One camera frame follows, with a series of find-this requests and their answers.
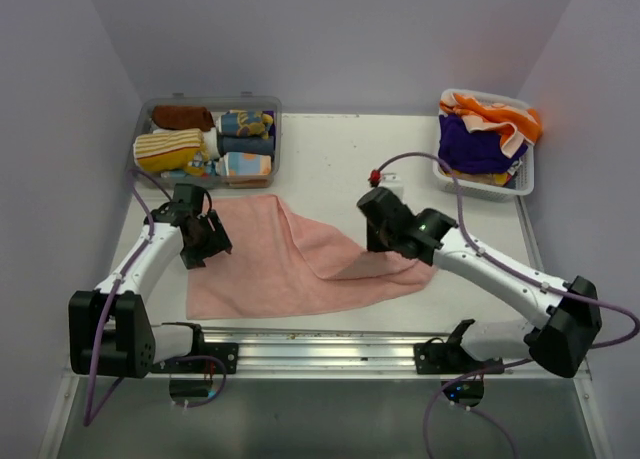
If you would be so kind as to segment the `pink terry towel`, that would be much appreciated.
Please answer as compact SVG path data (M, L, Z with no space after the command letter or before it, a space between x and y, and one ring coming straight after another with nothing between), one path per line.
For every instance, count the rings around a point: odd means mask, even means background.
M368 307L423 290L435 268L369 252L339 229L291 211L276 195L221 199L232 243L188 274L191 320L318 315Z

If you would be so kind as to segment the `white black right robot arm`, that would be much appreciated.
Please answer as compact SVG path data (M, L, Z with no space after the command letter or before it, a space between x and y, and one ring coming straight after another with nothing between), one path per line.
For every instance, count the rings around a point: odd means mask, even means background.
M591 281L578 276L567 282L525 266L435 209L413 213L385 187L371 189L357 207L367 220L368 239L383 251L461 277L520 314L515 321L461 321L445 348L451 368L464 372L477 363L527 358L556 376L575 376L602 327Z

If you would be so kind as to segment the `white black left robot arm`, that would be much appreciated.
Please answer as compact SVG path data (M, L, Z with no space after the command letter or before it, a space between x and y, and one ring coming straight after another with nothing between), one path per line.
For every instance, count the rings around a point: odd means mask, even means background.
M93 289L71 297L73 372L143 378L171 362L189 372L201 369L208 358L201 327L187 322L154 325L145 304L175 258L193 270L231 250L209 192L176 185L169 201L148 212L137 242L116 269Z

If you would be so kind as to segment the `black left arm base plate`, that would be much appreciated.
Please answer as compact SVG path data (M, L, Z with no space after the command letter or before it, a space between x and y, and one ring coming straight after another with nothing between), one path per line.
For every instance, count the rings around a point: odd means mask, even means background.
M215 375L226 372L235 374L239 359L237 343L206 342L195 352L185 357L172 358L151 368L154 374L203 374Z

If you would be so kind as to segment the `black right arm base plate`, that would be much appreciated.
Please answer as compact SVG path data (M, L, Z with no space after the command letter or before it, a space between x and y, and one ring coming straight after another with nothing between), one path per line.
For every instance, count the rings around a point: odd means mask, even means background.
M413 359L418 375L461 375L475 371L484 374L502 374L501 360L478 361L454 342L432 338L413 345Z

